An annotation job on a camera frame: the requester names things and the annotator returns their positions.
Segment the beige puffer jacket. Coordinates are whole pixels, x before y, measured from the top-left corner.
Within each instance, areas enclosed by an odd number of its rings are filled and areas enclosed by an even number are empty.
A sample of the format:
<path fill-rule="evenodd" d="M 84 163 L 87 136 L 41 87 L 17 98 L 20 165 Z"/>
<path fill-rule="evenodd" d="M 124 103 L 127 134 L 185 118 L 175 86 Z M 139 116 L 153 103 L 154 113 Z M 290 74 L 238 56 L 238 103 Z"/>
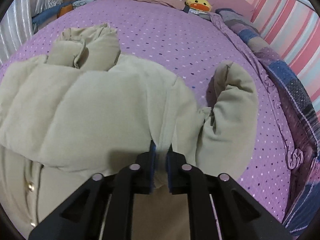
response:
<path fill-rule="evenodd" d="M 120 51 L 108 24 L 66 29 L 47 55 L 12 63 L 1 80 L 1 205 L 28 237 L 95 173 L 118 173 L 156 145 L 155 191 L 138 196 L 133 239 L 189 239 L 185 196 L 170 196 L 169 149 L 203 173 L 239 178 L 253 154 L 258 94 L 222 62 L 208 107 L 160 64 Z"/>

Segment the yellow duck plush toy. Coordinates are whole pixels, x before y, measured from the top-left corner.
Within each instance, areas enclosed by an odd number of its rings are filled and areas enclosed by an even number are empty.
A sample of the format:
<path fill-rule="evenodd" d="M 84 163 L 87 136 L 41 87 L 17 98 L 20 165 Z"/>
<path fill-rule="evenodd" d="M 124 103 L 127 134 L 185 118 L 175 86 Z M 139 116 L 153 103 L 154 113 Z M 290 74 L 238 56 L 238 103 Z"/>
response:
<path fill-rule="evenodd" d="M 212 6 L 207 0 L 185 0 L 185 5 L 189 9 L 189 12 L 196 15 L 208 13 L 212 10 Z"/>

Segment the silver white curtain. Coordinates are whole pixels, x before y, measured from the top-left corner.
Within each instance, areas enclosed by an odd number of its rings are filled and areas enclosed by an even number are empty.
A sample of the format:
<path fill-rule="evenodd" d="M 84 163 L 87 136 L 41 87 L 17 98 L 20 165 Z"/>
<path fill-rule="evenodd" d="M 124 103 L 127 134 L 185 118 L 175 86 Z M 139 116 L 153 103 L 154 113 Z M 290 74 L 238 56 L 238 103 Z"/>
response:
<path fill-rule="evenodd" d="M 1 20 L 1 64 L 33 36 L 32 17 L 48 9 L 49 0 L 14 0 Z"/>

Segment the blue purple patchwork blanket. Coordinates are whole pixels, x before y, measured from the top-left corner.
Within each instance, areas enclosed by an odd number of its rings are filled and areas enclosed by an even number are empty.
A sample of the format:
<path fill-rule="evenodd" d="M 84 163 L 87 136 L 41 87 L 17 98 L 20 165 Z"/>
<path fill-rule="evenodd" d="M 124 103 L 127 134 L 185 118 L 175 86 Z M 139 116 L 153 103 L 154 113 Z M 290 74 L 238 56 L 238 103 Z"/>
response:
<path fill-rule="evenodd" d="M 295 238 L 308 233 L 319 211 L 319 120 L 303 84 L 280 55 L 260 36 L 252 22 L 230 8 L 216 9 L 225 26 L 251 50 L 276 86 L 295 149 L 286 157 L 291 170 L 284 226 Z"/>

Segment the blue fabric beside bed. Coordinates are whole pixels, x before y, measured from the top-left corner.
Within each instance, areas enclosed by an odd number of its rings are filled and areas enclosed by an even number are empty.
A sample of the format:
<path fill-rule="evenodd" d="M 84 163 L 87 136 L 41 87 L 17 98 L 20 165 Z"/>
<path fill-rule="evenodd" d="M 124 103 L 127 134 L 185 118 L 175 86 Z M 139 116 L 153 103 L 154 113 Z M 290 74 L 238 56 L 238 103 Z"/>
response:
<path fill-rule="evenodd" d="M 43 12 L 41 12 L 41 13 L 39 13 L 39 14 L 37 14 L 34 17 L 31 18 L 32 24 L 33 25 L 41 25 L 41 24 L 43 24 L 49 18 L 51 18 L 53 16 L 57 16 L 57 14 L 60 12 L 60 10 L 63 7 L 68 6 L 68 5 L 72 4 L 73 2 L 75 2 L 75 0 L 64 2 L 64 3 L 60 4 L 60 5 L 56 5 L 54 7 L 51 7 L 49 9 L 47 9 L 47 10 L 44 10 Z"/>

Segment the purple diamond-pattern bed sheet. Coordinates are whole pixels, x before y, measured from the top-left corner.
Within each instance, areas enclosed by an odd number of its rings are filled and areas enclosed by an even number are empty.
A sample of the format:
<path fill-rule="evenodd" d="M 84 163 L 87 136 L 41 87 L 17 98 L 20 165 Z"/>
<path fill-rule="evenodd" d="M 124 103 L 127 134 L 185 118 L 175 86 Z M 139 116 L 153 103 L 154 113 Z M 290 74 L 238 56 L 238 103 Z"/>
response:
<path fill-rule="evenodd" d="M 67 28 L 105 22 L 117 28 L 123 52 L 155 61 L 180 76 L 201 105 L 207 105 L 212 94 L 208 85 L 220 62 L 229 60 L 245 68 L 255 81 L 259 112 L 253 156 L 239 184 L 274 217 L 283 220 L 291 174 L 286 156 L 294 148 L 291 132 L 276 86 L 220 16 L 210 22 L 159 4 L 96 0 L 41 29 L 9 61 L 48 53 Z"/>

